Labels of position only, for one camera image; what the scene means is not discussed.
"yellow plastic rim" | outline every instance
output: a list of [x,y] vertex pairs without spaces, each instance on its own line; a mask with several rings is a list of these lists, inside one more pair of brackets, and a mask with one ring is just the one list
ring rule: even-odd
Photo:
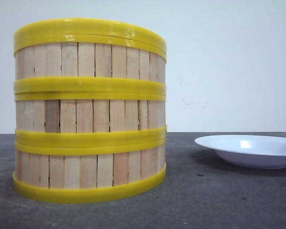
[[16,130],[16,149],[56,156],[86,156],[154,148],[166,141],[166,126],[149,130],[101,133],[42,133]]
[[166,60],[166,43],[145,28],[110,20],[66,18],[25,25],[14,34],[14,54],[24,47],[54,42],[92,42],[153,52]]
[[107,77],[49,76],[17,80],[15,100],[121,99],[165,101],[165,84]]
[[28,185],[19,181],[13,173],[16,191],[26,197],[43,202],[52,203],[92,203],[121,199],[146,192],[165,180],[166,165],[156,175],[130,184],[114,187],[88,188],[88,189],[56,189]]

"white plate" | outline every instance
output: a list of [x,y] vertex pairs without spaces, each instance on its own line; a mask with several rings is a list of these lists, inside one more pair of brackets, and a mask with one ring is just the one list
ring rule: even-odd
[[212,135],[195,139],[227,162],[249,168],[286,167],[286,138],[258,135]]

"white backdrop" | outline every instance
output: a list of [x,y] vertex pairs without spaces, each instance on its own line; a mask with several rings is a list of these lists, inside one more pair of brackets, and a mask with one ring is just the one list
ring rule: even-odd
[[0,0],[0,134],[15,128],[13,33],[63,17],[164,37],[170,132],[286,131],[286,0]]

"light wood slat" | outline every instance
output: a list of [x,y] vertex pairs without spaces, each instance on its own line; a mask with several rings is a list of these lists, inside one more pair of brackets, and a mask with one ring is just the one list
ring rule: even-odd
[[[149,52],[140,50],[140,80],[149,80]],[[147,101],[140,100],[139,103],[139,130],[148,129]],[[151,149],[141,151],[141,179],[151,176]]]
[[[157,81],[159,83],[165,84],[165,60],[157,56]],[[158,109],[158,127],[165,126],[165,102],[158,101],[157,102]],[[162,170],[165,164],[165,145],[161,145],[158,147],[158,172]]]
[[[150,53],[150,81],[157,81],[157,55]],[[148,101],[148,128],[156,128],[157,121],[157,101]],[[151,175],[158,171],[158,149],[151,149]]]
[[[78,43],[78,76],[94,77],[94,43]],[[93,100],[76,100],[77,133],[93,132]],[[96,187],[97,156],[80,157],[80,188]]]
[[[77,76],[77,43],[61,44],[61,75]],[[76,100],[61,100],[61,133],[76,133]],[[64,157],[64,187],[80,188],[80,157]]]
[[[46,75],[61,75],[61,44],[46,44]],[[60,127],[60,101],[45,101],[45,131],[47,133],[59,133]],[[49,187],[64,187],[64,160],[63,156],[49,157]]]
[[[112,77],[126,78],[126,47],[112,46]],[[111,132],[125,130],[125,101],[110,101]],[[113,155],[113,185],[128,183],[128,153]]]
[[[95,44],[95,77],[111,77],[111,45]],[[93,101],[93,131],[109,132],[109,100]],[[97,187],[111,187],[113,155],[98,155]]]
[[[46,76],[46,45],[34,46],[35,77]],[[45,132],[45,101],[34,101],[34,131]],[[40,161],[40,187],[49,187],[49,156],[36,155]]]
[[[23,77],[34,76],[34,48],[32,46],[24,48]],[[24,130],[34,129],[34,101],[24,101]],[[22,181],[31,185],[39,186],[39,163],[35,156],[22,153]]]
[[[139,79],[139,50],[127,47],[127,78]],[[138,130],[138,101],[125,101],[126,130]],[[134,151],[128,155],[128,182],[141,179],[141,152]]]
[[[19,50],[15,54],[15,73],[16,80],[24,77],[24,49]],[[24,101],[16,101],[16,128],[23,129],[24,127]],[[16,177],[22,181],[22,152],[16,150],[16,162],[15,162]]]

